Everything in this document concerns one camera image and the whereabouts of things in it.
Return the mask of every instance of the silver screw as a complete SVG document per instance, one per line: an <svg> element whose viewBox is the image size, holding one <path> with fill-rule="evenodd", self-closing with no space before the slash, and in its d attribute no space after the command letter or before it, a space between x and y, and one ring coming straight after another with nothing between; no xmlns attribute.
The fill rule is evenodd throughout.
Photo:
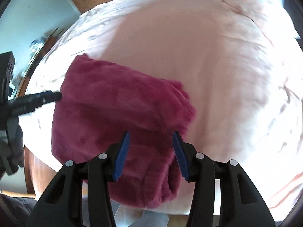
<svg viewBox="0 0 303 227"><path fill-rule="evenodd" d="M99 154L98 158L99 159L106 159L107 158L107 154L106 153Z"/></svg>
<svg viewBox="0 0 303 227"><path fill-rule="evenodd" d="M65 165L70 167L74 164L74 162L72 160L68 160L67 162L65 162Z"/></svg>
<svg viewBox="0 0 303 227"><path fill-rule="evenodd" d="M196 153L196 158L197 159L203 159L204 158L204 154L202 154L202 153Z"/></svg>
<svg viewBox="0 0 303 227"><path fill-rule="evenodd" d="M238 164L238 162L235 160L235 159L231 159L229 161L229 163L232 165L232 166L236 166Z"/></svg>

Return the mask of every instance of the pink blanket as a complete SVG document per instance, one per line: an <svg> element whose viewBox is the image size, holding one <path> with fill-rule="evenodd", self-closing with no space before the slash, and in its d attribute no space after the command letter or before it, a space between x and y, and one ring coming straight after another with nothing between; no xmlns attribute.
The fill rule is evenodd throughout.
<svg viewBox="0 0 303 227"><path fill-rule="evenodd" d="M111 199L153 208L174 199L180 170L172 133L185 134L195 108L179 81L164 80L86 54L77 56L61 87L52 125L52 153L61 163L88 161L124 131L131 145Z"/></svg>

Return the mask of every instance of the folded cloth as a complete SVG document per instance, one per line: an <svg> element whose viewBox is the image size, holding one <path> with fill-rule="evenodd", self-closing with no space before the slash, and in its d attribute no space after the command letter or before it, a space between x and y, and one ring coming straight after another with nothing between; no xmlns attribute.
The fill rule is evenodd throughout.
<svg viewBox="0 0 303 227"><path fill-rule="evenodd" d="M69 67L61 93L52 124L52 154L58 161L88 161L128 131L131 145L121 178L109 183L110 198L154 208L176 197L181 175L172 133L185 135L195 116L181 82L84 54Z"/></svg>

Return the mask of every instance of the light blue wall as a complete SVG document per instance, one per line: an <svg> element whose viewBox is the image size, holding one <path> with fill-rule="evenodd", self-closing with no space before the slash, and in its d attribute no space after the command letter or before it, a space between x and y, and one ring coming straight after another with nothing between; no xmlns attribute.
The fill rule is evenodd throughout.
<svg viewBox="0 0 303 227"><path fill-rule="evenodd" d="M0 18L0 53L13 51L18 73L28 64L33 40L57 27L67 29L78 17L69 0L12 0Z"/></svg>

